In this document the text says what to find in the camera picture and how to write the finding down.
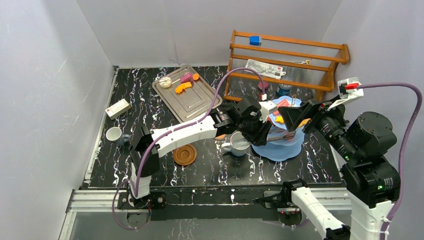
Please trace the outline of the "orange oval pastry piece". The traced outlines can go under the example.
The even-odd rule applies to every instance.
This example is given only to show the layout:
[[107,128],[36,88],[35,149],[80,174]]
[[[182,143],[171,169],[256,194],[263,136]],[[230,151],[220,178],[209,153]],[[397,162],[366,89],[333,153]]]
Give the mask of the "orange oval pastry piece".
[[175,88],[175,93],[179,95],[179,94],[181,94],[184,90],[185,90],[185,87],[184,87],[184,86],[182,86],[182,85],[179,85],[179,86],[177,86],[177,87]]

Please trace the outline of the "pink layered cake slice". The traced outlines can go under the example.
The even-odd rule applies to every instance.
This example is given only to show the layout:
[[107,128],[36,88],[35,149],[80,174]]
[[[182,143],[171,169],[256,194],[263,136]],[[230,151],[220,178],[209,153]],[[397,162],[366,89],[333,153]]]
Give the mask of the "pink layered cake slice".
[[292,106],[292,102],[288,101],[287,99],[283,99],[280,102],[278,102],[277,107],[291,107]]

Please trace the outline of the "steel food tongs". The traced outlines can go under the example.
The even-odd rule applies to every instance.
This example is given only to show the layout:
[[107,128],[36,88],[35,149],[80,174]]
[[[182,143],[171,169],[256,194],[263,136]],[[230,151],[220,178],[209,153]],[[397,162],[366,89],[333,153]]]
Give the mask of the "steel food tongs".
[[277,130],[276,129],[270,129],[269,131],[259,131],[259,132],[241,132],[242,135],[251,143],[250,146],[266,146],[268,143],[273,143],[274,145],[284,145],[286,143],[291,143],[294,141],[294,138],[297,137],[296,131],[290,131],[291,134],[282,136],[277,134],[272,134],[270,131]]

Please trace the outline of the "brown chocolate chip cookie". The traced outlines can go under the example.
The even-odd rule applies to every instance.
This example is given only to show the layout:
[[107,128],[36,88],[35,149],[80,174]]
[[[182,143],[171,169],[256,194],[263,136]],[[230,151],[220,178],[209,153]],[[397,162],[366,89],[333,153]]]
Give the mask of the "brown chocolate chip cookie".
[[310,121],[311,121],[311,119],[310,119],[310,118],[307,118],[307,119],[302,120],[302,121],[300,122],[300,124],[297,126],[297,128],[301,128],[301,127],[303,127],[304,125],[308,124]]

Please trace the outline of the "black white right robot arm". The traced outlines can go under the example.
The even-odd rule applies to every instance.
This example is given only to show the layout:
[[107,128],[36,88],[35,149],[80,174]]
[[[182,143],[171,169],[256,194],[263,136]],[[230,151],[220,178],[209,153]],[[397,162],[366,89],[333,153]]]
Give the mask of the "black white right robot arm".
[[345,160],[341,174],[351,203],[351,225],[334,217],[302,179],[286,181],[276,194],[256,198],[255,204],[298,207],[324,240],[377,240],[400,197],[401,177],[385,153],[397,142],[390,120],[365,111],[353,123],[344,118],[343,104],[310,100],[299,107],[278,108],[289,131],[307,120],[303,131],[319,132]]

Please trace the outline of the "orange yellow pastry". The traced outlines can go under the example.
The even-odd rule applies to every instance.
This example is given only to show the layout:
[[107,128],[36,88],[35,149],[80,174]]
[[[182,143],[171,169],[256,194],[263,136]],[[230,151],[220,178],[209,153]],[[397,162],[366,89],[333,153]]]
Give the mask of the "orange yellow pastry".
[[275,117],[275,122],[276,123],[280,123],[280,124],[284,124],[285,123],[285,121],[284,121],[284,119],[283,119],[283,117],[281,115],[277,115]]

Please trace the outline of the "white iced round pastry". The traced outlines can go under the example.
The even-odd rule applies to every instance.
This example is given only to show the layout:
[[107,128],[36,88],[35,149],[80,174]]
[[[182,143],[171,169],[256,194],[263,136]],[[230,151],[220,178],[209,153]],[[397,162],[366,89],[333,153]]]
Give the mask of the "white iced round pastry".
[[164,76],[159,79],[159,86],[161,88],[164,88],[164,89],[169,88],[172,84],[173,84],[173,81],[168,76]]

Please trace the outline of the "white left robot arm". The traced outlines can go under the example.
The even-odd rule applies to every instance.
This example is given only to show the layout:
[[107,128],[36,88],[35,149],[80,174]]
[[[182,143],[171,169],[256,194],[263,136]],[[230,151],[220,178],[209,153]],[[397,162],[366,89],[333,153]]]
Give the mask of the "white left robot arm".
[[264,146],[272,122],[269,115],[277,110],[271,100],[244,97],[236,104],[220,105],[187,122],[160,129],[143,126],[133,134],[129,152],[131,176],[128,178],[130,202],[137,208],[149,203],[152,175],[159,170],[159,159],[193,142],[240,132],[237,147]]

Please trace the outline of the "pink round macaron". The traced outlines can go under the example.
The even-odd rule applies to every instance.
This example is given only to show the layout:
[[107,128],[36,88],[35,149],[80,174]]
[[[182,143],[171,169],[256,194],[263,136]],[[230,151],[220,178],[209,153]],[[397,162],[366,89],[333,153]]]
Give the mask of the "pink round macaron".
[[286,135],[291,134],[290,131],[285,130],[285,129],[282,129],[282,128],[278,128],[276,130],[272,130],[272,131],[270,131],[270,133],[271,134],[277,134],[278,136],[286,136]]

